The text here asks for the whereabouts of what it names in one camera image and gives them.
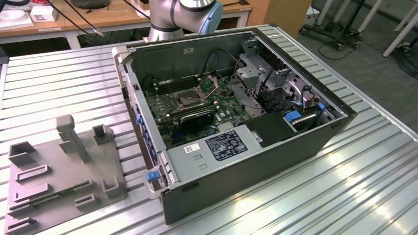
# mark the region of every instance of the black cable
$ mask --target black cable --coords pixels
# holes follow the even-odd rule
[[[95,36],[92,36],[84,29],[82,29],[76,23],[74,23],[74,21],[64,15],[64,13],[58,9],[58,7],[52,4],[52,2],[50,0],[47,0],[47,2],[50,3],[50,5],[52,6],[52,8],[58,11],[58,13],[74,24],[74,26],[78,27],[79,30],[82,30],[87,35],[90,35],[92,38],[95,38]]]
[[[126,4],[128,4],[144,17],[147,17],[148,20],[151,20],[150,16],[144,14],[127,0],[123,0]]]
[[[413,48],[417,43],[418,43],[418,36],[413,39],[413,41],[411,41],[409,47]]]
[[[327,59],[330,59],[330,60],[342,60],[343,58],[346,58],[346,57],[357,50],[357,48],[353,49],[347,54],[345,54],[345,55],[343,55],[342,57],[339,57],[339,58],[330,58],[330,57],[327,57],[327,56],[321,52],[321,49],[322,49],[325,46],[330,45],[331,43],[334,43],[334,41],[333,41],[333,42],[329,42],[329,43],[326,43],[326,44],[323,44],[323,45],[318,48],[319,54],[321,54],[325,58],[327,58]]]
[[[249,106],[249,105],[246,105],[246,104],[242,104],[243,106],[246,106],[246,107],[249,107],[249,108],[251,108],[251,109],[265,109],[265,108],[255,108],[255,107],[251,107],[251,106]]]
[[[274,67],[271,67],[271,69],[270,69],[270,71],[269,71],[267,77],[266,77],[266,79],[265,79],[263,82],[262,82],[261,88],[266,85],[266,83],[267,83],[267,81],[269,81],[269,79],[270,79],[270,76],[271,76],[271,74],[273,74],[273,71],[274,71]]]
[[[410,63],[410,65],[411,65],[411,66],[414,67],[414,69],[417,70],[415,65],[414,65],[414,64],[411,63],[411,61],[407,59],[407,57],[405,56],[403,52],[399,51],[399,50],[397,50],[397,52],[402,55],[402,57],[406,59],[406,61]],[[399,66],[399,68],[402,69],[402,71],[403,71],[413,79],[418,80],[418,77],[417,77],[413,73],[410,73],[410,72],[402,67],[401,62],[399,62],[399,57],[395,56],[394,58],[395,58],[395,60],[397,60],[398,66]]]
[[[414,63],[410,61],[410,59],[406,57],[406,55],[402,52],[399,52],[399,53],[401,53],[402,57],[405,58],[405,60],[411,64],[414,69],[418,70],[418,67],[414,65]]]
[[[341,4],[342,4],[343,2],[345,2],[345,0],[341,0],[339,4],[338,4],[338,6],[337,6],[335,12],[334,12],[334,14],[333,14],[333,22],[335,22],[334,19],[335,19],[337,13],[338,13],[338,11],[339,11]]]
[[[402,71],[403,71],[413,79],[418,80],[418,77],[415,77],[409,71],[406,71],[405,68],[402,68],[401,63],[399,63],[399,60],[397,60],[397,62],[398,62],[398,66],[399,66],[399,68],[402,69]]]
[[[78,15],[82,17],[82,19],[86,21],[86,23],[91,26],[91,28],[96,31],[98,28],[90,23],[90,21],[84,18],[84,16],[82,15],[82,13],[78,11],[78,9],[72,6],[72,4],[68,2],[68,0],[64,0],[64,2],[67,3],[67,5],[72,8],[72,10],[78,13]]]
[[[314,8],[313,8],[313,14],[314,14],[314,18],[315,18],[315,22],[314,22],[314,27],[321,27],[321,25],[318,24],[318,18],[317,18],[317,14],[315,14],[315,11],[314,11]]]
[[[104,43],[104,45],[107,45],[107,44],[110,43],[110,41],[114,40],[114,39],[112,39],[112,35],[114,35],[114,31],[111,32],[111,35],[110,35],[108,40],[107,40],[107,42]]]
[[[218,49],[215,49],[215,50],[212,50],[212,51],[210,52],[210,54],[208,54],[208,56],[207,56],[207,58],[206,58],[206,60],[204,60],[204,64],[203,64],[202,71],[200,71],[200,74],[199,74],[200,77],[203,76],[203,73],[207,71],[207,66],[208,66],[210,57],[211,57],[211,55],[212,55],[215,52],[218,52],[218,51],[226,53],[226,54],[234,59],[234,61],[235,61],[238,64],[241,64],[241,65],[243,66],[242,62],[239,62],[239,60],[235,58],[235,56],[234,56],[230,52],[227,52],[226,50],[218,48]]]

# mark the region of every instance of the blue latch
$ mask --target blue latch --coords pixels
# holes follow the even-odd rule
[[[287,120],[289,122],[297,120],[297,119],[301,118],[301,117],[302,117],[302,115],[301,115],[301,113],[299,113],[298,111],[291,111],[291,112],[289,112],[289,113],[286,114],[286,116],[285,116],[285,118],[286,118],[286,120]]]
[[[143,123],[143,117],[140,114],[136,115],[136,124],[142,124]]]
[[[148,182],[156,181],[160,177],[162,176],[159,175],[158,170],[147,173],[147,181]]]
[[[321,110],[323,110],[326,108],[326,105],[323,103],[318,103],[318,107],[321,108]]]

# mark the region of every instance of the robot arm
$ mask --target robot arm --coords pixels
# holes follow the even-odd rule
[[[150,0],[151,31],[148,41],[184,36],[183,28],[198,34],[214,33],[223,6],[216,0]]]

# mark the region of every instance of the wire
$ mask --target wire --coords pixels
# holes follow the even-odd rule
[[[241,64],[241,65],[243,66],[242,62],[235,58],[235,56],[234,56],[230,52],[227,52],[226,50],[223,50],[223,49],[220,49],[220,48],[214,49],[214,50],[208,53],[208,56],[207,56],[207,58],[206,58],[206,60],[204,60],[203,68],[202,68],[202,71],[200,71],[200,74],[199,74],[200,77],[203,76],[203,73],[207,71],[207,66],[208,66],[210,57],[211,57],[211,55],[212,55],[215,52],[218,52],[218,51],[226,53],[226,54],[234,59],[234,61],[235,61],[238,64]],[[216,63],[215,69],[216,69],[216,67],[218,67],[218,65],[219,65],[219,60],[220,60],[219,53],[216,53],[216,54],[218,54],[218,63]]]
[[[72,10],[78,13],[78,15],[82,17],[82,19],[86,21],[86,23],[91,26],[91,28],[94,30],[98,30],[98,28],[90,23],[90,21],[84,18],[84,16],[80,14],[80,12],[78,11],[78,9],[72,6],[72,4],[68,2],[68,0],[64,0],[64,2],[67,3],[67,5],[72,8]]]
[[[398,53],[402,55],[402,57],[407,60],[407,62],[413,65],[414,69],[417,70],[415,65],[411,63],[411,61],[410,61],[410,60],[407,59],[407,57],[403,55],[402,51],[398,50]],[[402,67],[401,62],[399,62],[399,59],[398,59],[397,56],[395,56],[395,60],[397,60],[398,66],[399,66],[399,68],[402,69],[402,71],[403,71],[413,79],[418,80],[418,77],[417,77],[414,74],[411,74],[411,73]]]
[[[265,109],[265,108],[255,108],[255,107],[251,107],[251,106],[249,106],[249,105],[246,105],[246,104],[242,104],[243,106],[246,106],[246,107],[249,107],[249,108],[251,108],[251,109]]]
[[[265,80],[263,80],[263,82],[262,82],[261,87],[263,87],[263,86],[266,85],[266,83],[267,83],[267,81],[269,81],[269,79],[270,79],[270,76],[271,76],[271,74],[273,74],[273,71],[274,71],[274,67],[271,67],[271,69],[270,69],[270,71],[269,71],[269,74],[267,74],[267,76],[266,76],[266,78],[265,78]]]
[[[127,0],[123,0],[126,4],[128,4],[148,20],[151,20],[150,16],[144,14]]]
[[[335,22],[335,21],[334,21],[334,20],[335,20],[335,16],[337,16],[337,13],[338,13],[338,11],[339,11],[341,4],[342,4],[343,2],[345,2],[345,0],[341,0],[339,4],[338,4],[338,6],[337,6],[335,12],[334,12],[334,14],[333,14],[333,22]]]
[[[110,41],[114,40],[114,39],[112,39],[112,35],[114,35],[114,31],[111,32],[111,35],[110,35],[108,40],[107,40],[107,42],[104,43],[104,45],[107,45],[107,44],[110,43]]]
[[[411,64],[414,69],[418,70],[418,67],[414,65],[414,63],[410,61],[410,59],[406,57],[406,55],[402,52],[399,52],[399,53],[401,53],[402,57],[405,58],[405,60]]]
[[[342,60],[343,58],[346,58],[346,57],[357,50],[357,48],[353,49],[347,54],[345,54],[345,55],[343,55],[342,57],[339,57],[339,58],[327,57],[327,56],[322,53],[321,49],[322,49],[325,46],[330,45],[331,43],[334,43],[334,41],[333,41],[333,42],[329,42],[329,43],[326,43],[326,44],[323,44],[323,45],[318,48],[319,54],[321,54],[325,58],[327,58],[327,59],[330,59],[330,60]]]
[[[314,22],[314,27],[321,27],[321,25],[318,24],[318,18],[317,18],[317,14],[315,14],[315,10],[313,8],[313,14],[314,14],[314,18],[315,18],[315,22]]]
[[[409,71],[406,71],[405,68],[402,68],[401,63],[399,63],[399,60],[397,60],[397,62],[398,62],[398,66],[399,66],[399,68],[402,69],[402,71],[403,71],[413,79],[418,80],[418,77],[415,77]]]
[[[76,23],[74,23],[74,21],[64,15],[64,13],[58,9],[58,7],[52,4],[52,2],[50,0],[47,0],[47,2],[50,3],[50,5],[52,6],[52,8],[58,11],[58,13],[74,24],[74,26],[78,27],[79,30],[82,30],[87,35],[90,35],[94,39],[95,36],[92,36],[92,34],[90,34],[84,29],[82,29]]]

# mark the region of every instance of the barcode sticker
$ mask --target barcode sticker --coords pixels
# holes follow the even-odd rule
[[[200,149],[200,147],[199,147],[198,143],[194,143],[192,145],[184,147],[186,153],[191,153],[192,151],[196,151],[199,149]]]
[[[60,27],[59,28],[42,28],[38,31],[39,32],[48,32],[48,31],[58,31],[58,30],[60,30]]]

